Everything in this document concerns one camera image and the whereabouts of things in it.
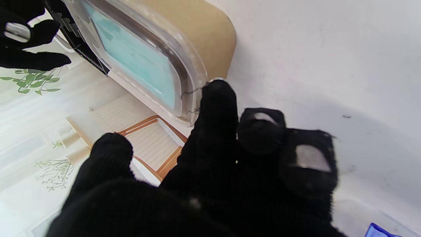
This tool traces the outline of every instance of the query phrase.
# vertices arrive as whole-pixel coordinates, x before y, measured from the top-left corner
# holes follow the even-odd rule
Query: orange border
[[[178,130],[176,130],[173,126],[171,126],[171,124],[169,124],[167,121],[165,121],[159,115],[153,115],[151,117],[148,117],[148,118],[136,123],[135,125],[119,132],[119,134],[121,134],[123,136],[129,135],[132,132],[138,131],[138,130],[146,127],[146,126],[149,126],[153,123],[158,122],[158,119],[161,119],[177,135],[177,137],[179,137],[184,143],[186,143],[187,137],[185,137],[183,134],[181,134]],[[162,182],[163,178],[165,178],[165,176],[168,174],[168,172],[170,172],[170,170],[177,164],[177,158],[181,153],[181,149],[182,149],[181,146],[177,147],[177,149],[175,149],[175,151],[161,165],[161,167],[159,167],[159,169],[157,171],[152,169],[148,164],[146,164],[146,162],[144,162],[139,157],[134,156],[134,155],[133,155],[133,157],[135,159],[137,159],[139,162],[141,162],[153,175],[155,175],[155,177],[157,177],[157,179],[159,179],[159,181]]]

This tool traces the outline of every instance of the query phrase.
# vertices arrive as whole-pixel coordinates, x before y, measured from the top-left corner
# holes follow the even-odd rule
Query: plant illustration
[[[35,89],[35,93],[39,95],[43,95],[43,92],[56,92],[61,89],[47,89],[44,86],[47,83],[55,83],[60,80],[59,74],[61,72],[60,68],[59,73],[57,76],[53,75],[53,72],[57,69],[54,68],[51,71],[40,71],[35,69],[23,69],[23,70],[15,70],[15,74],[23,75],[21,79],[13,78],[13,77],[0,77],[3,81],[12,81],[16,82],[16,85],[19,86],[18,92],[22,94],[27,94],[31,91],[31,89]]]
[[[56,149],[56,148],[62,148],[63,149],[63,142],[62,141],[60,141],[60,140],[57,140],[55,143],[53,143],[53,149]]]
[[[36,162],[35,166],[44,169],[44,174],[35,179],[41,179],[42,184],[45,183],[47,185],[48,191],[57,188],[65,189],[67,180],[74,170],[68,159],[40,161]]]

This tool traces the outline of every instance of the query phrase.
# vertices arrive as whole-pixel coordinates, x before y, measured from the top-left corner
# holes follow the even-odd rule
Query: blue object
[[[370,227],[367,230],[367,233],[365,234],[365,237],[401,237],[401,236],[390,234],[385,229],[381,228],[375,223],[371,223]]]
[[[166,107],[174,110],[176,91],[168,58],[86,2],[83,5],[111,59]]]

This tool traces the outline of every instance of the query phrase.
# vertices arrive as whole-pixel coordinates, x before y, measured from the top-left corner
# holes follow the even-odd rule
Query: white wall
[[[335,135],[338,192],[421,232],[421,1],[208,2],[237,30],[239,110],[280,109],[289,127]]]

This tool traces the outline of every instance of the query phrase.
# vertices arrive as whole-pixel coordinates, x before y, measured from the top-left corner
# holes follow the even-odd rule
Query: container lid
[[[193,45],[141,1],[65,0],[84,40],[111,71],[192,124],[207,82]]]

